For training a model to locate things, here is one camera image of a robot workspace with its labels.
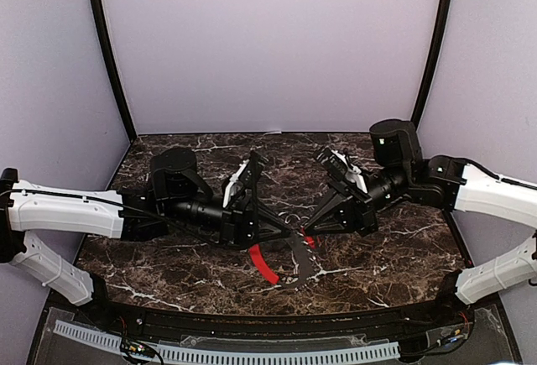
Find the large keyring with red sleeve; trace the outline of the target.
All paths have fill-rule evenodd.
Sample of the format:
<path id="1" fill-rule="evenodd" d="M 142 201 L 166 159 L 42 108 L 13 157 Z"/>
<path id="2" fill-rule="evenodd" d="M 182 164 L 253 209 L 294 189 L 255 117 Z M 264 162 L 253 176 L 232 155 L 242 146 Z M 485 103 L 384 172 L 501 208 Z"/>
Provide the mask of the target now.
<path id="1" fill-rule="evenodd" d="M 286 262 L 279 264 L 278 272 L 274 272 L 267 264 L 258 244 L 249 248 L 248 253 L 257 271 L 272 286 L 282 289 L 298 289 L 315 274 L 315 249 L 307 246 L 301 232 L 286 238 L 284 246 L 287 248 L 283 256 Z"/>

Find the red key tag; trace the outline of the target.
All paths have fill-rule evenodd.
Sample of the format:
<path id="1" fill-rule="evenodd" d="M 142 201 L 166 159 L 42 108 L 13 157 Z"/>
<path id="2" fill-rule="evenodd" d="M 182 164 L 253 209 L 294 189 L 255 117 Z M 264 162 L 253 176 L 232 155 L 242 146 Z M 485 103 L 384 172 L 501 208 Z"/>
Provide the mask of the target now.
<path id="1" fill-rule="evenodd" d="M 309 248 L 317 249 L 321 246 L 321 240 L 316 229 L 302 227 L 300 231 Z"/>

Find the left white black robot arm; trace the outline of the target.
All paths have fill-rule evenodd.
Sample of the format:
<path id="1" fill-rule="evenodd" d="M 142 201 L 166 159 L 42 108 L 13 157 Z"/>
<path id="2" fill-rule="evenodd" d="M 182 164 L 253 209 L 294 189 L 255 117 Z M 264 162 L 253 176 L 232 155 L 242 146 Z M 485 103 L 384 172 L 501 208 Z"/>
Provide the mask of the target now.
<path id="1" fill-rule="evenodd" d="M 154 156 L 141 191 L 50 188 L 21 180 L 16 169 L 6 168 L 1 174 L 1 261 L 28 272 L 71 304 L 85 306 L 90 319 L 110 328 L 118 310 L 107 301 L 105 282 L 68 263 L 36 231 L 145 242 L 190 224 L 193 238 L 237 250 L 287 238 L 289 227 L 258 198 L 266 163 L 252 152 L 227 178 L 221 196 L 202 179 L 196 154 L 187 148 Z"/>

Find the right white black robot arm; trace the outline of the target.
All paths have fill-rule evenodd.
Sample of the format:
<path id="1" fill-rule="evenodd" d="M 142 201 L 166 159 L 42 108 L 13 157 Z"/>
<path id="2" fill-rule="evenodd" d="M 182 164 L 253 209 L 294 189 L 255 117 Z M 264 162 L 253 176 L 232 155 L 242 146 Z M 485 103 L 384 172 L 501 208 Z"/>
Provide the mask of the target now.
<path id="1" fill-rule="evenodd" d="M 307 236 L 378 229 L 377 214 L 402 199 L 446 211 L 477 212 L 536 226 L 536 186 L 493 173 L 464 158 L 424 158 L 411 121 L 386 119 L 369 129 L 379 169 L 353 164 L 346 153 L 323 148 L 315 160 L 329 175 L 329 190 L 304 225 Z M 462 308 L 529 281 L 536 275 L 536 237 L 474 268 L 448 274 L 428 318 L 446 326 Z"/>

